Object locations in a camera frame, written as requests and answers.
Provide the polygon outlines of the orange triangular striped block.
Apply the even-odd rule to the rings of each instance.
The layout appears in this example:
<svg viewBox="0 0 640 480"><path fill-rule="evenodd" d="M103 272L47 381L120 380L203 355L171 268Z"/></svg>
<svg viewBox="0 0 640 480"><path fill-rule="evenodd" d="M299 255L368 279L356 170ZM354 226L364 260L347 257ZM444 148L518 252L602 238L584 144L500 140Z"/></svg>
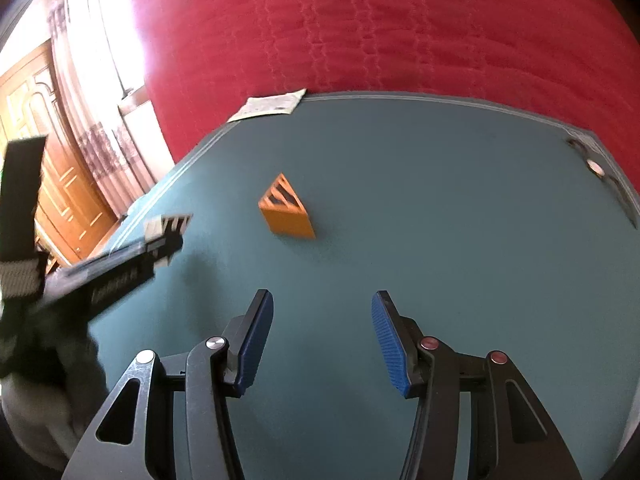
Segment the orange triangular striped block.
<svg viewBox="0 0 640 480"><path fill-rule="evenodd" d="M273 234L312 240L316 237L308 211L284 174L279 174L258 202Z"/></svg>

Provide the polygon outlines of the wooden door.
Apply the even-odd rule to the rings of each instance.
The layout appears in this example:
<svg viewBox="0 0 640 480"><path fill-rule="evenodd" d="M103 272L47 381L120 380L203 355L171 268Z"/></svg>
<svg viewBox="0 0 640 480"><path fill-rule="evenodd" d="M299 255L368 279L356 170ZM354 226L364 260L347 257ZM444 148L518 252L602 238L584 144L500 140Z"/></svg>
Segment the wooden door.
<svg viewBox="0 0 640 480"><path fill-rule="evenodd" d="M108 206L74 138L60 101L49 40L1 76L1 145L45 136L37 238L61 266L88 258L110 234L116 216Z"/></svg>

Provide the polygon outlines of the white paper tag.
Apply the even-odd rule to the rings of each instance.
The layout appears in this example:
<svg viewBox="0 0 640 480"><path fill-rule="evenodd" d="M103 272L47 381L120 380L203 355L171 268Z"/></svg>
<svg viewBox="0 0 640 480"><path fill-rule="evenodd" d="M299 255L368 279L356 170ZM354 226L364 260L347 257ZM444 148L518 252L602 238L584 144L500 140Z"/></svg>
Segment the white paper tag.
<svg viewBox="0 0 640 480"><path fill-rule="evenodd" d="M291 115L306 93L306 89L300 89L276 96L252 96L228 119L228 122L262 116Z"/></svg>

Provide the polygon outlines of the red quilted sofa cover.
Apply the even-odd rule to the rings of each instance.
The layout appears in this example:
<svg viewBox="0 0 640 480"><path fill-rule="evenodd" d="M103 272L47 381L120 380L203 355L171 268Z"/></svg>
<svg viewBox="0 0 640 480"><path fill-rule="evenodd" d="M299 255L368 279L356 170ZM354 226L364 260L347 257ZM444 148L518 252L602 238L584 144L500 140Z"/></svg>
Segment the red quilted sofa cover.
<svg viewBox="0 0 640 480"><path fill-rule="evenodd" d="M639 44L611 0L132 0L171 155L251 96L408 91L594 132L639 177Z"/></svg>

